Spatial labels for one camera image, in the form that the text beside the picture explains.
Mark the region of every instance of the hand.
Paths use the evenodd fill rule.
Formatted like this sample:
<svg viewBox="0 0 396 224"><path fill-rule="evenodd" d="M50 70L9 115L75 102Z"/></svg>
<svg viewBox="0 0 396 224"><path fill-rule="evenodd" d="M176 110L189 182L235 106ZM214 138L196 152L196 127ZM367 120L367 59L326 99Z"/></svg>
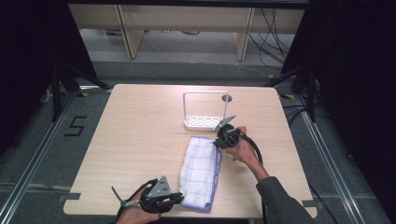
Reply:
<svg viewBox="0 0 396 224"><path fill-rule="evenodd" d="M145 189L140 190L133 200L140 199ZM142 210L140 204L129 206L122 212L117 224L146 224L160 219L161 214L147 213Z"/></svg>
<svg viewBox="0 0 396 224"><path fill-rule="evenodd" d="M246 127L242 126L236 129L241 131L241 134L247 135ZM238 144L235 147L227 147L225 152L233 156L233 161L241 161L246 164L258 181L269 176L264 166L259 162L253 146L243 137L239 137Z"/></svg>
<svg viewBox="0 0 396 224"><path fill-rule="evenodd" d="M246 127L242 126L236 129L238 129L241 134L248 135ZM233 156L233 161L241 161L247 166L253 162L259 161L253 146L242 137L239 137L238 144L235 147L227 147L225 152Z"/></svg>

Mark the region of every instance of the blue-striped towel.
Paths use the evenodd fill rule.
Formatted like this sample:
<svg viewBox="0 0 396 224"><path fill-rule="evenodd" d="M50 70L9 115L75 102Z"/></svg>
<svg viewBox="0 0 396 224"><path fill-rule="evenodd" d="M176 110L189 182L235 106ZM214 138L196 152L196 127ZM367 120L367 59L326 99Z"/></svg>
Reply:
<svg viewBox="0 0 396 224"><path fill-rule="evenodd" d="M179 191L184 199L180 205L209 212L219 181L221 152L213 140L192 137L180 171Z"/></svg>

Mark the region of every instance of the black cable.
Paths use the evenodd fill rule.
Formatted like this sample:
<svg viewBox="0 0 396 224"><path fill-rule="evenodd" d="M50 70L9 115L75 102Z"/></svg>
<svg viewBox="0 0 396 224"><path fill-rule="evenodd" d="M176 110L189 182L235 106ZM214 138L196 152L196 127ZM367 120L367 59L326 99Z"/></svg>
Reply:
<svg viewBox="0 0 396 224"><path fill-rule="evenodd" d="M308 182L308 186L309 188L312 189L312 191L314 191L315 195L317 195L318 199L320 200L320 202L323 204L323 207L326 209L326 211L329 213L330 217L332 217L332 221L335 224L338 224L337 219L335 219L335 216L332 214L332 212L330 211L330 209L327 207L326 203L323 202L323 200L321 199L321 197L319 196L319 194L317 193L317 191L314 189L314 187L312 187L312 185Z"/></svg>
<svg viewBox="0 0 396 224"><path fill-rule="evenodd" d="M279 37L277 36L275 16L276 16L276 8L273 8L273 20L274 20L274 30L275 30L276 39L279 41L279 43L280 43L281 45L283 45L283 47L285 47L286 49L290 49L290 48L289 48L288 46L286 46L286 45L279 39Z"/></svg>
<svg viewBox="0 0 396 224"><path fill-rule="evenodd" d="M265 43L266 45L268 45L268 47L270 47L270 48L272 48L272 49L278 49L277 47L272 46L272 45L270 45L269 43L266 42L267 36L266 36L265 39L264 39L264 38L262 38L262 34L259 33L259 37L262 39L262 42L263 42L263 43Z"/></svg>
<svg viewBox="0 0 396 224"><path fill-rule="evenodd" d="M308 106L308 105L284 105L282 108L292 108L292 107L298 107L298 106ZM315 103L314 106L324 106L321 103Z"/></svg>
<svg viewBox="0 0 396 224"><path fill-rule="evenodd" d="M286 115L286 118L287 118L288 116L294 114L295 112L300 111L300 110L301 110L301 108L291 111L289 114Z"/></svg>
<svg viewBox="0 0 396 224"><path fill-rule="evenodd" d="M276 20L275 20L275 16L276 16L276 10L273 8L273 24L274 24L274 31L275 31L275 34L274 34L274 32L271 32L271 33L272 33L272 36L273 36L273 38L274 38L274 40L275 40L275 42L276 42L276 44L277 44L277 47L278 47L279 52L280 52L280 55L282 55L283 60L285 60L285 59L286 59L286 56L285 56L285 54L283 53L282 48L280 47L280 44L279 44L280 40L279 40L279 38L277 37L277 33L276 33Z"/></svg>
<svg viewBox="0 0 396 224"><path fill-rule="evenodd" d="M263 60L262 60L262 51L260 50L260 52L259 52L259 58L260 58L260 61L262 62L262 64L264 64L264 66L266 66L266 67L269 67L269 68L273 68L273 69L275 69L275 70L282 70L282 69L280 69L280 68L276 68L276 67L273 67L273 66L270 66L270 65L268 65L268 64L266 64Z"/></svg>
<svg viewBox="0 0 396 224"><path fill-rule="evenodd" d="M291 124L293 123L294 119L303 111L305 111L307 109L307 106L304 108L301 108L299 110L297 110L297 112L291 117L291 119L289 119L288 124L289 126L291 126Z"/></svg>
<svg viewBox="0 0 396 224"><path fill-rule="evenodd" d="M268 54L268 56L270 56L271 58L277 60L280 63L284 63L284 61L278 57L275 56L275 54L271 53L270 51L268 51L267 49L264 49L262 47L262 45L259 45L256 40L253 38L253 36L249 35L250 39L253 41L253 43L256 45L256 47L260 50L263 51L264 53Z"/></svg>
<svg viewBox="0 0 396 224"><path fill-rule="evenodd" d="M247 142L249 142L250 145L253 146L254 151L256 152L257 159L262 164L262 154L260 153L259 147L257 147L256 143L251 138L249 138L245 133L242 133L242 132L240 132L240 133L229 133L229 135L242 137Z"/></svg>
<svg viewBox="0 0 396 224"><path fill-rule="evenodd" d="M126 201L127 201L127 202L130 202L130 201L132 200L132 198L134 198L134 196L136 196L136 194L138 194L138 193L140 192L140 190L142 190L143 188L145 188L147 185L153 184L153 183L155 183L155 182L157 182L157 181L158 181L157 179L149 180L148 182L146 182L146 184L143 184L142 186L140 186L140 188L137 189L137 190L134 192L134 194L131 195L131 197L129 197L129 199L126 200Z"/></svg>
<svg viewBox="0 0 396 224"><path fill-rule="evenodd" d="M283 49L280 47L279 43L282 44L283 46L285 46L287 49L289 49L289 48L288 48L286 45L284 45L283 42L280 41L279 37L277 36L277 31L276 31L276 19L275 19L275 17L276 17L276 10L273 8L273 20L272 20L272 22L271 22L271 25L270 25L270 23L268 22L267 17L265 16L265 13L264 13L264 10L263 10L263 9L262 9L262 15L263 15L263 17L264 17L264 19L265 19L265 22L267 23L267 26L268 26L268 34L267 34L267 37L268 37L269 34L271 34L272 37L273 37L273 39L275 40L275 42L276 42L276 44L277 44L277 48L276 48L276 47L273 47L273 46L271 46L271 47L273 47L274 49L278 49L279 52L280 52L280 54L282 55L282 58L285 60L285 59L286 59L286 55L284 54L285 50L283 50Z"/></svg>

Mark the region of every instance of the wire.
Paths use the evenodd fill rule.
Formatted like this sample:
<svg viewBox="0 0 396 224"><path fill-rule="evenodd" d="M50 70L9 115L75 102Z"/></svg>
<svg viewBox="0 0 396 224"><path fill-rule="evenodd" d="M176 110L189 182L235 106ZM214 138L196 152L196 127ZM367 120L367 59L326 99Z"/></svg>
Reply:
<svg viewBox="0 0 396 224"><path fill-rule="evenodd" d="M253 38L253 36L249 35L249 37L250 37L250 39L253 41L253 43L256 45L256 47L257 47L260 51L262 51L262 52L268 54L268 56L270 56L271 58L277 60L277 61L280 62L280 63L283 63L283 62L284 62L282 59L279 59L278 57L276 57L275 54L273 54L273 53L271 53L270 51L268 51L267 49L263 48L263 47L262 47L263 44L259 45L259 44L256 42L256 40Z"/></svg>
<svg viewBox="0 0 396 224"><path fill-rule="evenodd" d="M299 106L308 106L308 105L284 105L284 106L282 106L282 108L292 108L292 107L299 107ZM316 104L314 104L314 106L324 106L324 105L322 105L321 103L316 103Z"/></svg>
<svg viewBox="0 0 396 224"><path fill-rule="evenodd" d="M176 61L176 60L168 60L168 61L175 62L175 63L192 63L192 62ZM249 71L253 71L253 72L259 73L260 75L262 75L262 76L264 76L264 77L270 78L269 76L263 74L263 73L260 72L259 70L252 69L252 68L246 68L246 67L241 66L241 65L236 64L236 63L209 63L209 62L196 62L196 63L203 63L203 64L206 64L206 63L207 63L207 64L229 64L229 65L233 65L233 66L236 66L236 67L245 69L245 70L249 70Z"/></svg>
<svg viewBox="0 0 396 224"><path fill-rule="evenodd" d="M305 111L307 109L307 106L305 106L304 108L298 109L296 111L294 111L294 115L291 117L291 119L289 119L288 124L289 126L291 126L291 124L293 123L294 119L303 111Z"/></svg>
<svg viewBox="0 0 396 224"><path fill-rule="evenodd" d="M268 64L266 64L263 60L262 60L262 51L260 50L260 53L259 53L259 57L260 57L260 61L262 62L262 64L264 65L264 66L266 66L266 67L269 67L269 68L273 68L273 69L276 69L276 70L281 70L280 68L275 68L275 67L273 67L273 66L270 66L270 65L268 65Z"/></svg>
<svg viewBox="0 0 396 224"><path fill-rule="evenodd" d="M326 209L326 211L329 213L330 217L332 218L332 221L335 224L338 224L337 219L335 219L335 216L332 214L332 212L330 211L330 209L327 207L326 203L323 202L323 200L321 199L321 197L319 196L319 194L317 193L317 191L314 189L314 187L312 187L312 185L308 182L308 186L309 188L312 189L312 191L314 191L315 195L317 195L318 199L320 200L320 202L323 204L323 207Z"/></svg>
<svg viewBox="0 0 396 224"><path fill-rule="evenodd" d="M289 48L288 48L285 44L283 44L283 42L282 42L282 41L279 39L279 37L277 36L277 30L276 30L276 9L273 8L273 20L272 20L272 22L271 22L271 25L270 25L269 21L267 20L267 17L265 16L264 10L263 10L262 8L261 8L261 10L262 10L262 15L263 15L263 17L264 17L264 19L265 19L265 22L267 23L267 26L268 26L268 34L267 34L267 36L265 37L265 39L264 39L263 41L264 41L264 43L266 43L266 44L267 44L268 46L270 46L271 48L273 48L273 49L278 49L279 52L280 52L280 55L281 55L282 58L283 58L283 60L285 60L285 59L286 59L285 53L288 53L288 52L285 51L285 50L283 50L283 49L281 48L280 44L283 45L286 49L289 49ZM276 42L276 44L277 44L277 48L274 47L274 46L272 46L272 45L270 45L270 44L268 44L268 43L266 42L266 39L267 39L267 37L268 37L269 34L271 34L272 37L273 37L273 39L275 40L275 42Z"/></svg>
<svg viewBox="0 0 396 224"><path fill-rule="evenodd" d="M296 109L296 110L293 110L293 111L291 111L289 114L287 114L287 115L286 115L286 118L287 118L288 116L290 116L290 115L294 114L295 112L299 111L299 110L301 110L301 108L300 108L300 109Z"/></svg>
<svg viewBox="0 0 396 224"><path fill-rule="evenodd" d="M130 202L130 201L134 198L134 196L136 196L136 195L140 192L140 190L144 189L147 185L153 185L153 184L157 183L157 181L158 181L158 179L149 180L148 182L146 182L145 184L143 184L142 186L140 186L140 188L137 189L137 190L134 192L134 194L131 195L131 197L129 197L127 200L124 200L124 202ZM116 192L116 190L115 190L113 187L111 187L111 188L113 189L113 192L114 192L114 194L116 195L116 197L121 201L121 197L120 197L119 194ZM117 220L119 220L119 218L120 218L120 216L121 216L121 214L122 214L122 212L123 212L124 209L125 209L125 208L124 208L123 206L120 207L120 209L119 209L119 211L118 211L118 213L117 213Z"/></svg>
<svg viewBox="0 0 396 224"><path fill-rule="evenodd" d="M247 142L249 142L253 146L254 151L256 152L257 159L262 164L262 154L260 153L259 147L257 147L256 143L251 138L249 138L245 133L242 133L242 132L240 132L240 133L229 133L229 135L242 137Z"/></svg>

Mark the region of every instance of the gray carpet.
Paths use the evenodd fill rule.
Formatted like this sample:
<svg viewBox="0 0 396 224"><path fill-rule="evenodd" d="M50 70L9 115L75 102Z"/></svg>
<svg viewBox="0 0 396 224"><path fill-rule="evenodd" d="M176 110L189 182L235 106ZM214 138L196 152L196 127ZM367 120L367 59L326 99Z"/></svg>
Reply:
<svg viewBox="0 0 396 224"><path fill-rule="evenodd" d="M181 85L224 85L261 86L269 81L267 75L279 76L279 71L264 66L241 68L230 64L202 63L93 63L101 80L107 84L146 83ZM280 94L290 93L292 78L279 84ZM79 79L81 85L91 83ZM87 97L77 97L66 113L64 122L51 144L32 184L42 188L30 188L24 196L11 223L108 223L114 217L68 216L63 212L60 198L67 193L77 175L79 166L91 141L96 125L101 117L109 93L89 93ZM296 105L292 99L281 100L282 105ZM20 145L11 147L0 159L0 182L15 183L50 125L51 102L39 107L21 132ZM296 108L285 108L285 115ZM323 107L316 108L317 125L323 138L342 171L368 223L389 223L378 201L367 186L356 164L346 157L347 149L334 128L331 119L326 118ZM85 128L80 136L65 136L75 133L69 125L74 116L85 116L78 124ZM346 210L329 178L315 143L301 116L297 116L290 126L308 182L322 197L327 207L334 213L338 223L350 223ZM45 186L61 188L47 190ZM3 185L0 200L4 201L9 189ZM333 223L328 212L319 205L317 223ZM231 223L231 220L216 223Z"/></svg>

